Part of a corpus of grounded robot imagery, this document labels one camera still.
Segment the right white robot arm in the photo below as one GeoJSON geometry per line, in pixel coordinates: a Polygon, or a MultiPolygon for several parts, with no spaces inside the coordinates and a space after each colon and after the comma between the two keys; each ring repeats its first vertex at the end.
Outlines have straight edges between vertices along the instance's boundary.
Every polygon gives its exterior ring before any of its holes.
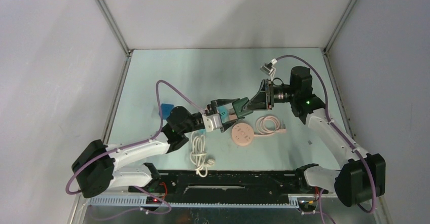
{"type": "Polygon", "coordinates": [[[338,170],[316,163],[298,168],[297,190],[307,193],[314,187],[325,189],[335,193],[347,207],[385,194],[385,159],[369,153],[340,128],[330,116],[327,104],[313,93],[309,68],[293,67],[289,84],[275,85],[269,79],[262,80],[257,94],[241,109],[271,110],[278,103],[291,105],[293,115],[321,139],[339,165],[338,170]]]}

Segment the teal power strip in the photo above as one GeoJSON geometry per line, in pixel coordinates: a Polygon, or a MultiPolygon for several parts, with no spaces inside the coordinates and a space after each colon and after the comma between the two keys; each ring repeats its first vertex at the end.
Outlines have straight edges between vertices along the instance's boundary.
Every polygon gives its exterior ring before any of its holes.
{"type": "Polygon", "coordinates": [[[223,124],[232,120],[232,108],[230,106],[218,106],[217,111],[223,124]]]}

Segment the blue cube socket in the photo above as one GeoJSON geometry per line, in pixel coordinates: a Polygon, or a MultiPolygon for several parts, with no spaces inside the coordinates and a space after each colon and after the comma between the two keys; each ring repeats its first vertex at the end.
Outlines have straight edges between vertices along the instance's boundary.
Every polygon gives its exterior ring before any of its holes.
{"type": "Polygon", "coordinates": [[[173,104],[162,103],[160,104],[159,115],[163,120],[166,120],[170,116],[173,108],[174,108],[173,104]]]}

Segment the dark green cube socket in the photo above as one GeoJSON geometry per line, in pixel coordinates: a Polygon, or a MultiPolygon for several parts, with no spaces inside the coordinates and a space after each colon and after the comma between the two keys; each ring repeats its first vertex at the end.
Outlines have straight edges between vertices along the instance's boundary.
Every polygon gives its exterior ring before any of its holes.
{"type": "Polygon", "coordinates": [[[253,113],[253,110],[246,108],[246,105],[248,104],[248,102],[249,102],[249,99],[247,97],[244,97],[232,103],[234,112],[239,119],[245,118],[247,115],[250,115],[253,113]]]}

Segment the pink brown plug adapter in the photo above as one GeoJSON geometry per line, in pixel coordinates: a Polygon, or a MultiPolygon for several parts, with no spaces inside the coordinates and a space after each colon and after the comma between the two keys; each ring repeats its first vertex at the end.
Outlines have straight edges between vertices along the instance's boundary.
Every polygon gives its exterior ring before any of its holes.
{"type": "Polygon", "coordinates": [[[228,117],[229,121],[233,121],[233,120],[237,120],[237,115],[236,114],[230,114],[228,117]]]}

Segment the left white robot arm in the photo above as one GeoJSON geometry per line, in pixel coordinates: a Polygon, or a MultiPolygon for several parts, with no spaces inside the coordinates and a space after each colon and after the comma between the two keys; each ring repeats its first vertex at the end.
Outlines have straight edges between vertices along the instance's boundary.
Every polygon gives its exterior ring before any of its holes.
{"type": "Polygon", "coordinates": [[[97,139],[88,144],[73,162],[72,179],[84,198],[96,197],[108,189],[136,185],[154,192],[159,188],[160,177],[152,163],[140,167],[132,164],[152,156],[166,155],[179,150],[189,138],[188,133],[199,130],[225,132],[250,113],[248,98],[217,99],[202,112],[191,113],[183,106],[176,106],[154,136],[127,145],[106,145],[97,139]]]}

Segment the pink round power strip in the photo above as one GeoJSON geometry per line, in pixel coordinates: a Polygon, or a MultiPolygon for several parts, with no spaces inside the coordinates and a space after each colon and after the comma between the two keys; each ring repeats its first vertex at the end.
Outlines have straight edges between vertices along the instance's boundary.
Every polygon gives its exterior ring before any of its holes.
{"type": "Polygon", "coordinates": [[[247,146],[253,141],[255,133],[251,125],[247,123],[237,123],[232,128],[231,137],[236,145],[247,146]]]}

